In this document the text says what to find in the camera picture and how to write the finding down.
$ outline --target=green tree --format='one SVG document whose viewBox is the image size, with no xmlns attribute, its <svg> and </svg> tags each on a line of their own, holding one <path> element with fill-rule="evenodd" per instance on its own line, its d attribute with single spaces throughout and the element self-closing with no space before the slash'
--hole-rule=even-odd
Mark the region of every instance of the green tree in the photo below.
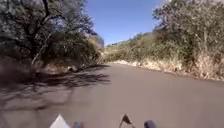
<svg viewBox="0 0 224 128">
<path fill-rule="evenodd" d="M 62 43 L 59 51 L 68 54 L 67 49 L 84 42 L 86 35 L 96 34 L 92 26 L 85 13 L 84 0 L 5 0 L 0 3 L 2 49 L 13 49 L 17 53 L 14 56 L 23 55 L 22 58 L 33 61 Z"/>
</svg>

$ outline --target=paved road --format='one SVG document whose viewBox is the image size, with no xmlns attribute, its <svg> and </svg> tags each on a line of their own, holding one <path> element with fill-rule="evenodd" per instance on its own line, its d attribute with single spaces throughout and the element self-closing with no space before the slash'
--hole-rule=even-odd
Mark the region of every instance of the paved road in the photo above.
<svg viewBox="0 0 224 128">
<path fill-rule="evenodd" d="M 222 82 L 200 81 L 119 64 L 86 72 L 107 76 L 107 81 L 75 88 L 69 92 L 69 101 L 64 105 L 36 111 L 3 111 L 3 116 L 12 128 L 47 128 L 58 113 L 69 125 L 83 121 L 86 128 L 118 128 L 124 114 L 137 128 L 143 128 L 146 120 L 154 120 L 157 128 L 224 127 Z"/>
</svg>

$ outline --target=road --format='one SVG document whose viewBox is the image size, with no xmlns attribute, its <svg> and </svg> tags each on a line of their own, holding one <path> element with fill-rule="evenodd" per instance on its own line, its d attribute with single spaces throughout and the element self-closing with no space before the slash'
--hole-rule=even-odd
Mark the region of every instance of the road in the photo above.
<svg viewBox="0 0 224 128">
<path fill-rule="evenodd" d="M 12 128 L 48 128 L 59 113 L 69 125 L 82 121 L 85 128 L 118 128 L 124 114 L 136 128 L 143 128 L 146 120 L 153 120 L 157 128 L 224 127 L 222 82 L 112 63 L 85 72 L 103 74 L 107 81 L 75 88 L 66 104 L 3 110 L 3 116 Z"/>
</svg>

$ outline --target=blue sky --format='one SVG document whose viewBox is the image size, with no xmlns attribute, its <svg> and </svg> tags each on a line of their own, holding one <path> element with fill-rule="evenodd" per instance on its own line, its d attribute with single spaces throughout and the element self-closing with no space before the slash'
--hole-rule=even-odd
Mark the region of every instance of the blue sky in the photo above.
<svg viewBox="0 0 224 128">
<path fill-rule="evenodd" d="M 157 21 L 152 12 L 160 0 L 87 0 L 87 12 L 94 30 L 111 44 L 127 40 L 139 32 L 150 32 Z"/>
</svg>

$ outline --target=vegetation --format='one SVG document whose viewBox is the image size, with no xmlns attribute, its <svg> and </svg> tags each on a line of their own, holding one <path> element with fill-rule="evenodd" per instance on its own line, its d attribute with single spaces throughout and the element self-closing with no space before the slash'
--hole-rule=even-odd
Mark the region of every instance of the vegetation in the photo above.
<svg viewBox="0 0 224 128">
<path fill-rule="evenodd" d="M 3 0 L 0 3 L 0 55 L 35 67 L 72 60 L 78 66 L 100 56 L 98 37 L 84 0 Z"/>
<path fill-rule="evenodd" d="M 145 60 L 173 62 L 173 71 L 223 77 L 223 12 L 223 2 L 172 0 L 155 9 L 154 18 L 160 23 L 153 33 L 139 34 L 126 44 L 116 45 L 116 52 L 107 54 L 106 59 L 137 61 L 142 65 Z"/>
</svg>

